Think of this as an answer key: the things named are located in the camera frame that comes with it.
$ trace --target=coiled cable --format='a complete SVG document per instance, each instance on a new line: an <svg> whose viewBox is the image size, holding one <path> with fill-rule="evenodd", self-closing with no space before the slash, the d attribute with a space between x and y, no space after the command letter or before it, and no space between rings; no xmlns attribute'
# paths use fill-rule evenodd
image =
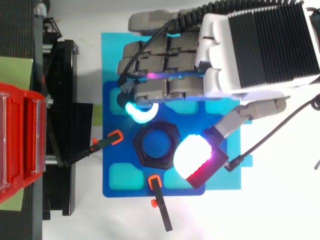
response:
<svg viewBox="0 0 320 240"><path fill-rule="evenodd" d="M294 5L297 0L220 0L202 5L185 14L181 14L174 20L174 33L182 33L192 26L201 24L206 14L230 14L241 10L249 10L262 7Z"/></svg>

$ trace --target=wire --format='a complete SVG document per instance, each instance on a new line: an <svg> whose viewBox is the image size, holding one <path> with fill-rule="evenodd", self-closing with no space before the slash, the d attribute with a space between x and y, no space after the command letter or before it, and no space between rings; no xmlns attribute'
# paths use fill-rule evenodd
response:
<svg viewBox="0 0 320 240"><path fill-rule="evenodd" d="M132 66L132 64L137 60L137 58L144 52L144 50L147 49L147 47L150 46L150 44L158 38L175 20L171 19L169 20L165 25L163 25L155 35L153 35L148 41L145 42L145 44L136 52L136 54L131 58L129 63L124 68L123 72L120 75L120 78L125 77L125 75L128 73L128 70Z"/></svg>
<svg viewBox="0 0 320 240"><path fill-rule="evenodd" d="M315 98L307 101L305 104L296 109L293 113L291 113L286 119L284 119L278 126L276 126L268 135L262 138L257 144L251 147L244 154L237 156L235 159L230 161L229 165L226 169L231 172L234 170L248 155L250 155L254 150L259 148L262 144L264 144L269 138L271 138L276 132L278 132L284 125L286 125L294 116L300 113L304 108L311 105L312 108L316 111L320 111L320 94L315 96Z"/></svg>

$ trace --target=screw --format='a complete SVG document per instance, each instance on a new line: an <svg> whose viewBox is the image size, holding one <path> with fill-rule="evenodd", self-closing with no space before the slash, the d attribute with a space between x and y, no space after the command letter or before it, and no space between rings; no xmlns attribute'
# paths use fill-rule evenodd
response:
<svg viewBox="0 0 320 240"><path fill-rule="evenodd" d="M36 18L44 19L47 16L47 8L44 3L38 3L34 9L34 15Z"/></svg>
<svg viewBox="0 0 320 240"><path fill-rule="evenodd" d="M79 46L74 46L73 48L73 54L74 55L79 55L80 51L79 51Z"/></svg>
<svg viewBox="0 0 320 240"><path fill-rule="evenodd" d="M54 104L54 100L51 98L50 94L46 96L45 103L48 109L51 108L52 104Z"/></svg>

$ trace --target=hexagonal nut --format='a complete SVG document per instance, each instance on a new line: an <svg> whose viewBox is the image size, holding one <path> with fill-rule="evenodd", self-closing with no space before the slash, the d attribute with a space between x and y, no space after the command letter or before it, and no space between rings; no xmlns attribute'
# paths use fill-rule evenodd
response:
<svg viewBox="0 0 320 240"><path fill-rule="evenodd" d="M165 132L171 140L171 148L162 157L151 157L144 150L143 144L145 137L155 130ZM152 121L147 123L140 129L133 139L133 145L141 165L144 167L163 170L168 170L173 166L174 154L180 143L181 136L177 126L167 121Z"/></svg>

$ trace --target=glowing light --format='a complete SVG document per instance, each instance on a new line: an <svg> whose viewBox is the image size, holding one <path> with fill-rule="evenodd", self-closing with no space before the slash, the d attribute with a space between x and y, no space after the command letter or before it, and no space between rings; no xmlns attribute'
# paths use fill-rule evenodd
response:
<svg viewBox="0 0 320 240"><path fill-rule="evenodd" d="M177 173L187 179L211 158L212 147L200 135L187 136L177 147L173 165Z"/></svg>
<svg viewBox="0 0 320 240"><path fill-rule="evenodd" d="M150 110L148 111L141 111L136 108L135 104L128 102L125 105L125 111L132 117L132 119L137 122L138 124L145 124L153 119L158 112L159 104L154 103Z"/></svg>

